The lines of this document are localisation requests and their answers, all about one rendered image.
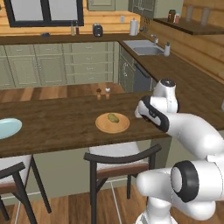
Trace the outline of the white soap dispenser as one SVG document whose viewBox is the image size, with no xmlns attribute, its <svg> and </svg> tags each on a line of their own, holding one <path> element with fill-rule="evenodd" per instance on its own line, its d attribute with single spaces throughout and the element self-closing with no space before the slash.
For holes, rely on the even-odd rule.
<svg viewBox="0 0 224 224">
<path fill-rule="evenodd" d="M 166 42 L 166 45 L 164 47 L 164 56 L 168 57 L 170 55 L 170 50 L 171 50 L 171 44 L 170 42 Z"/>
</svg>

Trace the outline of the steel sink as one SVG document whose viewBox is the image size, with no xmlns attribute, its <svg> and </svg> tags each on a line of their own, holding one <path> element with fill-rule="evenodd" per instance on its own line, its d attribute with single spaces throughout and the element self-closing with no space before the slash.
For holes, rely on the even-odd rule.
<svg viewBox="0 0 224 224">
<path fill-rule="evenodd" d="M 164 54 L 160 46 L 149 40 L 124 40 L 124 43 L 139 56 Z"/>
</svg>

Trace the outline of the black framed window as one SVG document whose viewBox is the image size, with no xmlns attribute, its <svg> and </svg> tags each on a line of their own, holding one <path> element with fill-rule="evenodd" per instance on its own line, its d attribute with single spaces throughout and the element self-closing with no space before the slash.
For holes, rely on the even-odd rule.
<svg viewBox="0 0 224 224">
<path fill-rule="evenodd" d="M 82 0 L 3 0 L 10 27 L 83 26 Z"/>
</svg>

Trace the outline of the white paper towel roll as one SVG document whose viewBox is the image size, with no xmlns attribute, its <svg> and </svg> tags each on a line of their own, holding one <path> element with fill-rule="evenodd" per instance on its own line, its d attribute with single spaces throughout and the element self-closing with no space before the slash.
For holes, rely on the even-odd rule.
<svg viewBox="0 0 224 224">
<path fill-rule="evenodd" d="M 136 36 L 138 34 L 138 21 L 134 18 L 129 23 L 129 35 Z"/>
</svg>

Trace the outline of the brown potato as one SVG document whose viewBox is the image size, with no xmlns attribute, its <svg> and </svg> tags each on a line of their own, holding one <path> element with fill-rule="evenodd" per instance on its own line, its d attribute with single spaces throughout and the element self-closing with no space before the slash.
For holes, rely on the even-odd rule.
<svg viewBox="0 0 224 224">
<path fill-rule="evenodd" d="M 119 118 L 112 113 L 108 114 L 108 119 L 112 122 L 112 123 L 119 123 Z"/>
</svg>

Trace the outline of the light blue bowl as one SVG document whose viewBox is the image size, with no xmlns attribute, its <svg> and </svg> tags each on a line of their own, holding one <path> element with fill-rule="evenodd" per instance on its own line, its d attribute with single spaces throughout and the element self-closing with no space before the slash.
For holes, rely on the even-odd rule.
<svg viewBox="0 0 224 224">
<path fill-rule="evenodd" d="M 22 128 L 22 122 L 16 118 L 0 120 L 0 139 L 5 139 L 17 134 Z"/>
</svg>

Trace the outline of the dark grey dishwasher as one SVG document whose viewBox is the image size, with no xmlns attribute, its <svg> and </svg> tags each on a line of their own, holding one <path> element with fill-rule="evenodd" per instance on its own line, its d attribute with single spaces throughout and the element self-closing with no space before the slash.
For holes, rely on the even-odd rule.
<svg viewBox="0 0 224 224">
<path fill-rule="evenodd" d="M 135 64 L 136 71 L 134 75 L 134 92 L 151 91 L 152 78 L 148 72 L 140 66 Z"/>
</svg>

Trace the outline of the green wall cupboard glass doors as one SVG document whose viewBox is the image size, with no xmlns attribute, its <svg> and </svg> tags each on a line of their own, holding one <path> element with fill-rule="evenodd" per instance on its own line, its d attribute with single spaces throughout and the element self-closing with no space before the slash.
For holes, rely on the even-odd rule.
<svg viewBox="0 0 224 224">
<path fill-rule="evenodd" d="M 169 10 L 182 11 L 184 0 L 129 0 L 128 10 L 140 16 L 167 18 Z"/>
</svg>

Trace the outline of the black toaster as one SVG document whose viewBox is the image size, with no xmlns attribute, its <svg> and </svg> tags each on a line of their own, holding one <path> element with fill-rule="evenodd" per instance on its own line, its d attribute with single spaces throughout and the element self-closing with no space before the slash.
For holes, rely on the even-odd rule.
<svg viewBox="0 0 224 224">
<path fill-rule="evenodd" d="M 103 35 L 103 28 L 99 23 L 93 24 L 93 34 L 95 37 L 101 37 Z"/>
</svg>

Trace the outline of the round wooden plate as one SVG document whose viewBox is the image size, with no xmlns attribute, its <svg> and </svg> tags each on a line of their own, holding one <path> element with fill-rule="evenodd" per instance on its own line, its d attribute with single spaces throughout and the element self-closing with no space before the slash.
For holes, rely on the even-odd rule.
<svg viewBox="0 0 224 224">
<path fill-rule="evenodd" d="M 119 123 L 111 122 L 108 119 L 108 114 L 105 113 L 99 115 L 95 120 L 95 126 L 102 132 L 109 133 L 109 134 L 117 134 L 124 132 L 130 126 L 130 120 L 127 116 L 111 112 L 115 114 L 119 118 Z"/>
</svg>

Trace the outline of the green base cupboard run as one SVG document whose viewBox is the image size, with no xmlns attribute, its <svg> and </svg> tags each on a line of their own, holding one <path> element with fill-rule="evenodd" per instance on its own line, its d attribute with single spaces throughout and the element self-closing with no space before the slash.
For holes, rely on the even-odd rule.
<svg viewBox="0 0 224 224">
<path fill-rule="evenodd" d="M 117 81 L 116 42 L 0 45 L 0 89 Z"/>
</svg>

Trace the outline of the dark wooden shelf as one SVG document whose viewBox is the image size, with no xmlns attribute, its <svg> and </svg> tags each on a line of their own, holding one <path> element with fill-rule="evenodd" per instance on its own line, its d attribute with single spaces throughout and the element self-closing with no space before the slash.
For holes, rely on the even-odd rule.
<svg viewBox="0 0 224 224">
<path fill-rule="evenodd" d="M 155 22 L 162 25 L 167 25 L 173 29 L 191 34 L 191 35 L 220 35 L 224 34 L 224 28 L 207 24 L 201 25 L 200 22 L 190 21 L 186 22 L 184 18 L 181 18 L 177 24 L 168 22 L 166 18 L 154 18 Z"/>
</svg>

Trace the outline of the grey cylinder canister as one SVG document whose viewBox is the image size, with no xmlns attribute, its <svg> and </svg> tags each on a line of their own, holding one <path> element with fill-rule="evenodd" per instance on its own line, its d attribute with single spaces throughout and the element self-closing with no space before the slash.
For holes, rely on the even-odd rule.
<svg viewBox="0 0 224 224">
<path fill-rule="evenodd" d="M 210 15 L 210 9 L 209 8 L 204 8 L 201 14 L 201 20 L 200 20 L 200 24 L 201 25 L 206 25 L 208 18 Z"/>
</svg>

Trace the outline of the black chair white cushion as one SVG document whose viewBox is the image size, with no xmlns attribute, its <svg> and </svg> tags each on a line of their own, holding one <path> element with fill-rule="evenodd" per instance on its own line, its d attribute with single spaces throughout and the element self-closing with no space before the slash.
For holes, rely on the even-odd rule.
<svg viewBox="0 0 224 224">
<path fill-rule="evenodd" d="M 149 149 L 125 157 L 106 157 L 85 153 L 84 159 L 90 162 L 90 205 L 91 224 L 96 224 L 96 198 L 108 178 L 127 175 L 127 199 L 131 193 L 131 177 L 136 177 L 140 172 L 155 168 L 156 153 L 162 147 L 156 144 Z M 111 168 L 108 171 L 98 171 L 97 164 L 119 165 L 118 168 Z"/>
<path fill-rule="evenodd" d="M 24 205 L 30 223 L 38 224 L 25 190 L 30 169 L 32 169 L 37 181 L 47 212 L 49 214 L 52 212 L 33 155 L 0 158 L 0 211 L 6 221 L 10 217 L 2 200 L 2 195 L 12 193 Z"/>
</svg>

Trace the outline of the hanging black kitchen tools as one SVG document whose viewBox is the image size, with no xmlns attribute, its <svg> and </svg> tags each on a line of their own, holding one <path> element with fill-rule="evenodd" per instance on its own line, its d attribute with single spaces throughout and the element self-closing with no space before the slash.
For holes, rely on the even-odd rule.
<svg viewBox="0 0 224 224">
<path fill-rule="evenodd" d="M 150 20 L 147 17 L 141 17 L 139 31 L 146 33 L 150 27 Z"/>
</svg>

